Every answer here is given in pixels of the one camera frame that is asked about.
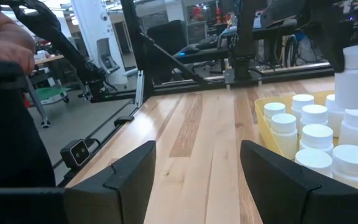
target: wheel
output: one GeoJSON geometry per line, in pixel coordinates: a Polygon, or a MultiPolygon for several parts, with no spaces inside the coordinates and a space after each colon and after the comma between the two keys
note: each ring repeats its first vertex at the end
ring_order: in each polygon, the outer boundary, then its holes
{"type": "Polygon", "coordinates": [[[49,127],[50,127],[50,122],[49,122],[48,118],[45,118],[45,119],[41,122],[41,127],[43,127],[43,128],[49,128],[49,127]]]}
{"type": "Polygon", "coordinates": [[[70,99],[67,96],[64,96],[63,97],[63,102],[68,103],[68,102],[70,102],[70,99]]]}

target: gray floor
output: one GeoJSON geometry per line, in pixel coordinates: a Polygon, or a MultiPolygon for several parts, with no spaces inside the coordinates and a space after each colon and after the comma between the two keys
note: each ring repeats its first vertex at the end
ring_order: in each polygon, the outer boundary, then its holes
{"type": "MultiPolygon", "coordinates": [[[[29,108],[30,114],[34,118],[37,129],[42,141],[47,148],[48,154],[55,164],[61,159],[60,149],[70,141],[83,139],[91,134],[96,128],[103,124],[116,111],[122,108],[129,100],[110,101],[105,103],[90,103],[82,98],[78,98],[80,91],[68,92],[69,103],[59,101],[52,105],[46,105],[51,127],[44,129],[41,127],[42,118],[35,108],[29,108]]],[[[101,128],[92,138],[102,141],[113,129],[114,121],[120,116],[127,116],[135,109],[134,105],[128,105],[101,128]]],[[[68,171],[65,164],[55,169],[57,183],[63,180],[64,174],[68,171]]]]}

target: person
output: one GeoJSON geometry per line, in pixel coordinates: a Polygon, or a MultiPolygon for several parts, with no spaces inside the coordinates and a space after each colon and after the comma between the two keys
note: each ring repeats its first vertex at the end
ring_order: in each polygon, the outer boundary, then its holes
{"type": "MultiPolygon", "coordinates": [[[[33,38],[0,7],[0,60],[17,62],[28,75],[34,69],[33,38]]],[[[0,187],[54,187],[46,148],[20,90],[0,91],[0,187]]]]}
{"type": "Polygon", "coordinates": [[[203,10],[200,7],[194,7],[193,17],[190,19],[190,23],[203,22],[203,21],[204,21],[203,10]]]}

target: wooden tabletop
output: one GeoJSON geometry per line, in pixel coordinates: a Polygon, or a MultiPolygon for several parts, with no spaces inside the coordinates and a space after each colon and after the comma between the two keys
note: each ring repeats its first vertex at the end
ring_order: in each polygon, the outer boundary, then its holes
{"type": "Polygon", "coordinates": [[[68,187],[154,139],[157,163],[145,223],[262,223],[239,159],[242,140],[264,144],[254,101],[333,89],[328,77],[152,97],[68,187]]]}
{"type": "Polygon", "coordinates": [[[36,65],[40,65],[40,64],[42,64],[42,63],[51,62],[51,61],[58,60],[58,59],[61,59],[61,58],[64,58],[64,56],[62,56],[62,55],[57,55],[57,56],[50,57],[50,58],[46,58],[46,59],[42,59],[42,60],[36,60],[36,61],[35,61],[35,64],[36,64],[36,65]]]}

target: yellow bin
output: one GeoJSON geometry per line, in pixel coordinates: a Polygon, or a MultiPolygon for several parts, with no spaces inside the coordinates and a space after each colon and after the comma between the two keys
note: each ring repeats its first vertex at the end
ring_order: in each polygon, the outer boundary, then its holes
{"type": "MultiPolygon", "coordinates": [[[[321,92],[309,93],[309,94],[314,96],[315,104],[325,106],[326,97],[330,94],[334,94],[334,91],[321,91],[321,92]]],[[[264,119],[264,106],[266,103],[272,103],[272,102],[279,102],[285,104],[287,113],[291,113],[292,96],[262,98],[255,101],[255,110],[256,110],[256,115],[258,117],[259,131],[260,131],[260,135],[262,136],[265,142],[266,148],[283,156],[281,149],[277,145],[277,142],[272,132],[270,131],[269,127],[267,126],[266,120],[264,119]]],[[[337,138],[334,138],[335,146],[337,145],[337,142],[338,142],[337,138]]]]}

